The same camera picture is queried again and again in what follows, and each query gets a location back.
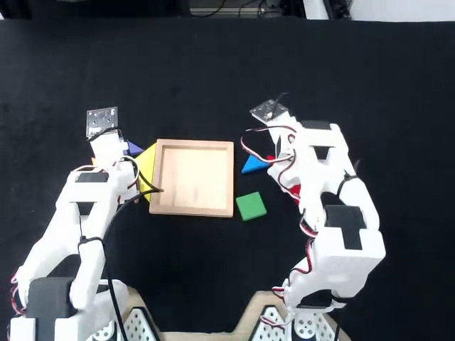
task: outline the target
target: black tablecloth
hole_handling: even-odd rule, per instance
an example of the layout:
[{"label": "black tablecloth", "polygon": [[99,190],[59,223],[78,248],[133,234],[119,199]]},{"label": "black tablecloth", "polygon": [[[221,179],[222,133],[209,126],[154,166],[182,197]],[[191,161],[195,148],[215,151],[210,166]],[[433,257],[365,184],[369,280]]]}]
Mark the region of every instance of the black tablecloth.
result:
[{"label": "black tablecloth", "polygon": [[9,276],[68,173],[90,162],[85,111],[118,106],[140,146],[235,142],[235,194],[260,191],[267,216],[151,216],[142,202],[107,240],[114,276],[162,330],[233,329],[253,293],[304,256],[292,200],[265,172],[240,175],[239,138],[258,125],[248,110],[287,91],[298,118],[340,125],[380,214],[387,256],[344,328],[354,340],[442,337],[454,284],[454,36],[453,23],[0,22],[0,327]]}]

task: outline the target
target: yellow triangle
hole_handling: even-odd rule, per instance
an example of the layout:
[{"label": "yellow triangle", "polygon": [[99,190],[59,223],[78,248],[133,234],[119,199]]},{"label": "yellow triangle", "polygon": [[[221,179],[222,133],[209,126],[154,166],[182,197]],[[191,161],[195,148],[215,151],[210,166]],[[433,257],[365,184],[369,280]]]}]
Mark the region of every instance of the yellow triangle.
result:
[{"label": "yellow triangle", "polygon": [[[141,155],[136,157],[136,162],[139,165],[142,175],[150,182],[153,183],[154,179],[154,166],[155,166],[155,152],[156,144],[152,144],[148,149],[143,151]],[[151,188],[139,178],[139,190],[144,192]],[[147,194],[144,196],[148,201],[151,199],[151,195]]]}]

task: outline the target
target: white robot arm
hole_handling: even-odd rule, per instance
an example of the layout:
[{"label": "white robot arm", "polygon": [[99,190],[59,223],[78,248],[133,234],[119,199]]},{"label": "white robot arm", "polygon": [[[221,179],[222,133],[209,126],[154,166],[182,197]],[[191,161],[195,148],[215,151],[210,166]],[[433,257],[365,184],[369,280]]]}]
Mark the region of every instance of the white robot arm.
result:
[{"label": "white robot arm", "polygon": [[[275,287],[276,293],[292,314],[341,308],[385,257],[378,212],[355,174],[346,141],[338,125],[298,122],[273,100],[251,113],[267,126],[259,130],[269,130],[277,147],[276,159],[266,161],[272,163],[268,174],[283,192],[299,200],[300,228],[310,238],[307,257]],[[301,186],[299,195],[291,192],[295,185]],[[337,195],[344,205],[324,207],[324,192]]]},{"label": "white robot arm", "polygon": [[[118,205],[138,194],[139,169],[133,158],[124,156],[128,146],[119,130],[96,135],[101,132],[99,123],[108,120],[104,129],[117,125],[117,108],[87,113],[87,137],[92,137],[97,165],[70,173],[47,230],[12,279],[27,314],[11,321],[11,341],[86,341],[116,320],[109,292],[100,290],[107,288],[107,282],[101,280],[105,267],[102,243],[81,243],[82,236],[103,239]],[[90,130],[93,122],[95,131]],[[81,260],[74,279],[46,278],[71,254],[79,254]],[[112,285],[123,312],[127,287],[121,281]]]}]

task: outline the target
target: red piece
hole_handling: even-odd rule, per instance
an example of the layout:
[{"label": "red piece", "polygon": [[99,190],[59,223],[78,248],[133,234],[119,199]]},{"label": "red piece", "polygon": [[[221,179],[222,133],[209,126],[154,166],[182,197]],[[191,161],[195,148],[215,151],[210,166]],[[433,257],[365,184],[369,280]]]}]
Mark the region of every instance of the red piece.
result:
[{"label": "red piece", "polygon": [[[295,185],[293,188],[290,189],[292,194],[297,194],[300,195],[300,185]],[[296,202],[296,204],[299,204],[299,201],[295,198],[292,198]]]},{"label": "red piece", "polygon": [[267,155],[266,156],[267,160],[274,160],[275,157],[273,155]]}]

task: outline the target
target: square wooden frame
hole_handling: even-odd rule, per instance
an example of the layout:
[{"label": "square wooden frame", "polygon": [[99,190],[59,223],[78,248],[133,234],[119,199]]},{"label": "square wooden frame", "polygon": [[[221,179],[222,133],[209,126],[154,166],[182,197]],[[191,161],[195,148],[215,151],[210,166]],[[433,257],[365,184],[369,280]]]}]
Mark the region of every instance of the square wooden frame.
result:
[{"label": "square wooden frame", "polygon": [[[149,211],[152,214],[162,215],[202,215],[207,217],[232,217],[234,212],[234,143],[229,141],[194,141],[194,140],[168,140],[156,141],[155,165],[153,184],[161,188],[164,171],[164,150],[174,149],[207,149],[222,150],[226,153],[227,178],[226,178],[226,207],[223,209],[211,207],[179,207],[161,204],[161,193],[152,193]],[[216,172],[216,164],[208,172]]]}]

